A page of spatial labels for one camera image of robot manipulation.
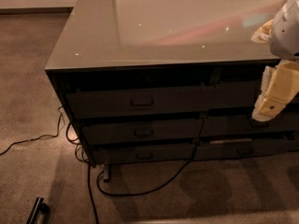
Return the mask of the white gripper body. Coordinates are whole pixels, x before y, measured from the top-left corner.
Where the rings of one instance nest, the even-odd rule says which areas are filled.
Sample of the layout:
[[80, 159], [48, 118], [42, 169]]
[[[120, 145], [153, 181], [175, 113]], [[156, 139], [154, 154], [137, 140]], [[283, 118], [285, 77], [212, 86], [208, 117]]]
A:
[[299, 92], [299, 62], [281, 60], [266, 66], [262, 78], [262, 96], [287, 105]]

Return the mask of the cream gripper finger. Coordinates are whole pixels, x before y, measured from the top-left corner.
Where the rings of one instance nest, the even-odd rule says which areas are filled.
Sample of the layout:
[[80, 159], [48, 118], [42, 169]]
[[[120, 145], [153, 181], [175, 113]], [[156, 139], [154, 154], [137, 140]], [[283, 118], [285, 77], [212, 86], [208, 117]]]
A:
[[252, 118], [260, 122], [266, 122], [274, 119], [285, 107], [286, 105], [283, 103], [266, 99], [260, 95], [254, 105]]

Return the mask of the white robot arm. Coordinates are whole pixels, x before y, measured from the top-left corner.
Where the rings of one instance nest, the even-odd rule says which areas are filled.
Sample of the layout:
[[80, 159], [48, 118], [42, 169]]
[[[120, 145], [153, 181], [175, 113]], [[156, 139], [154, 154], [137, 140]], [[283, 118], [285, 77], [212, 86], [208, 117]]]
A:
[[266, 66], [252, 118], [266, 122], [274, 119], [299, 92], [299, 0], [287, 0], [273, 20], [262, 25], [251, 37], [268, 44], [280, 58], [275, 67]]

